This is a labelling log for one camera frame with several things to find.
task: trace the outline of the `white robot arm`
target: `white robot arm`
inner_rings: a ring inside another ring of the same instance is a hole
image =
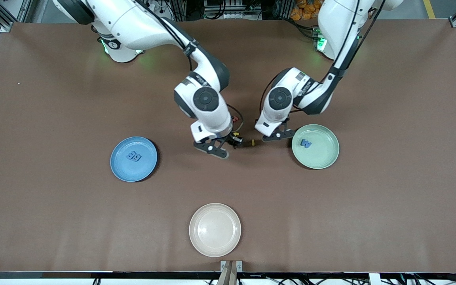
[[[387,7],[396,7],[402,0],[382,0],[380,5],[385,7],[385,2],[394,2]],[[277,74],[255,125],[264,135],[263,141],[293,137],[295,132],[286,129],[285,124],[293,106],[308,115],[320,114],[328,107],[337,83],[359,47],[359,32],[373,3],[374,0],[324,1],[318,15],[319,28],[326,39],[323,52],[327,56],[330,54],[335,61],[321,82],[295,67]],[[281,131],[279,126],[283,123],[285,129]]]
[[[81,24],[92,24],[105,50],[119,63],[134,59],[144,50],[176,45],[198,64],[174,89],[174,100],[190,118],[194,146],[216,157],[227,158],[224,142],[238,146],[232,134],[232,116],[220,94],[230,72],[217,58],[174,22],[159,18],[142,0],[53,0],[65,15]]]

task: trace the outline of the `table surface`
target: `table surface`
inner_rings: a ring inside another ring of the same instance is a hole
[[[261,92],[281,70],[321,79],[331,62],[284,21],[181,23],[230,69],[226,101],[258,139]],[[75,24],[15,24],[0,36],[0,270],[456,271],[456,29],[381,20],[324,114],[291,115],[340,141],[310,170],[286,141],[231,151],[192,147],[173,101],[188,61],[173,46],[127,64]],[[151,139],[157,171],[126,183],[109,157]],[[232,207],[242,237],[208,258],[190,243],[202,205]]]

